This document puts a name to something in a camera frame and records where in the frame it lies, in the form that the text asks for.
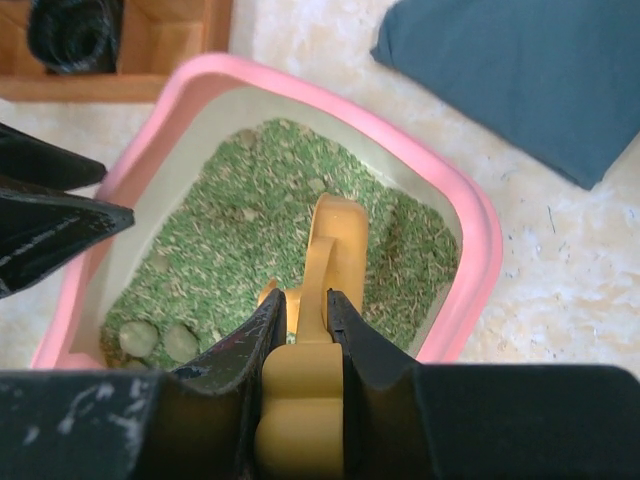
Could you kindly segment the folded grey-blue cloth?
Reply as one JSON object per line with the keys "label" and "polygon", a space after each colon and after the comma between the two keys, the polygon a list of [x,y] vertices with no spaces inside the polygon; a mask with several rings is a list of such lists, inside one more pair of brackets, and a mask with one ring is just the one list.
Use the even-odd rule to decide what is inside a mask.
{"label": "folded grey-blue cloth", "polygon": [[639,132],[635,1],[400,1],[371,54],[584,190]]}

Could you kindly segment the green cat litter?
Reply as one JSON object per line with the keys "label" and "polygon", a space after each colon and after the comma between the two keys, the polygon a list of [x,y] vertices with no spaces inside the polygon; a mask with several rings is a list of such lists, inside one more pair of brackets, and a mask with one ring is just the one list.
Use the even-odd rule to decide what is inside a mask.
{"label": "green cat litter", "polygon": [[453,234],[435,210],[383,185],[338,143],[275,119],[228,137],[204,164],[106,317],[108,364],[173,369],[238,328],[268,281],[299,286],[323,193],[366,210],[362,314],[407,349],[455,277]]}

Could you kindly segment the wooden compartment tray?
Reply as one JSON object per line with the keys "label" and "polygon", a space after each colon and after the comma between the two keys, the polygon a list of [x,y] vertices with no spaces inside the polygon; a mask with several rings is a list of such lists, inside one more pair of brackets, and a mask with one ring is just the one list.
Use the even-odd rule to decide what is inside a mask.
{"label": "wooden compartment tray", "polygon": [[231,1],[126,1],[113,73],[57,75],[27,46],[28,1],[1,3],[1,98],[12,102],[151,103],[187,59],[227,51]]}

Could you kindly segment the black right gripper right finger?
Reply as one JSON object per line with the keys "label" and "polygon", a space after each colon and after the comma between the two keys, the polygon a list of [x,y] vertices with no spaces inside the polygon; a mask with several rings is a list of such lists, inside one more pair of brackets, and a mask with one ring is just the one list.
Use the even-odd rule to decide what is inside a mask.
{"label": "black right gripper right finger", "polygon": [[350,479],[635,479],[639,383],[607,365],[423,364],[330,291]]}

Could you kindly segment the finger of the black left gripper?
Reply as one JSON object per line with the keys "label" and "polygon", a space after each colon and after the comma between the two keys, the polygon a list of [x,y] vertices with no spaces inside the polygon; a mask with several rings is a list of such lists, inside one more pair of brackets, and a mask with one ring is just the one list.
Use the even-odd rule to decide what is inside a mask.
{"label": "finger of the black left gripper", "polygon": [[36,285],[134,224],[127,207],[42,189],[3,188],[1,297]]}
{"label": "finger of the black left gripper", "polygon": [[71,191],[99,184],[104,164],[1,124],[1,175],[40,187]]}

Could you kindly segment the yellow plastic litter scoop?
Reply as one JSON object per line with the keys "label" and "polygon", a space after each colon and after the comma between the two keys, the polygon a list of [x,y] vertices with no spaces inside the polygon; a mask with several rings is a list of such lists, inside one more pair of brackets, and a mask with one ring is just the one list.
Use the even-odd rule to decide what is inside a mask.
{"label": "yellow plastic litter scoop", "polygon": [[314,208],[302,284],[285,292],[292,344],[275,348],[262,369],[255,456],[265,479],[344,475],[343,351],[329,332],[331,290],[363,303],[368,217],[357,202],[322,194]]}

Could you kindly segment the black round coiled item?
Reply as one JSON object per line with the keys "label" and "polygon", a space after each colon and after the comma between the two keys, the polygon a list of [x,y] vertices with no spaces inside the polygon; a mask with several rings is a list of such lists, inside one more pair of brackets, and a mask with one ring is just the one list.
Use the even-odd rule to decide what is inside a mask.
{"label": "black round coiled item", "polygon": [[114,0],[41,0],[30,6],[30,53],[58,75],[116,71],[124,3]]}

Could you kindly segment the pink litter box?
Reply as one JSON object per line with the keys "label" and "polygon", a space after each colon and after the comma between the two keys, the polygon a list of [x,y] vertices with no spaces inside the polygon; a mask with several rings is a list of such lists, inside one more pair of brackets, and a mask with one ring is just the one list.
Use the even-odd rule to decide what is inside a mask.
{"label": "pink litter box", "polygon": [[250,60],[213,53],[174,71],[98,189],[99,200],[132,208],[135,225],[68,264],[33,368],[104,366],[100,325],[164,220],[223,140],[273,118],[306,125],[342,145],[384,184],[442,216],[460,250],[459,268],[429,311],[431,330],[414,352],[424,363],[459,357],[502,264],[499,219],[487,195],[450,162],[351,101]]}

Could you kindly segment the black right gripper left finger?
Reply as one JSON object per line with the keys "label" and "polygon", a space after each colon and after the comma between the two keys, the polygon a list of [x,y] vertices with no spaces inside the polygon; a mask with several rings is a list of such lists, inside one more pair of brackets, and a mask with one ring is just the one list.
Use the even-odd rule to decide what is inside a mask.
{"label": "black right gripper left finger", "polygon": [[260,370],[284,341],[285,298],[172,371],[1,375],[5,479],[255,479]]}

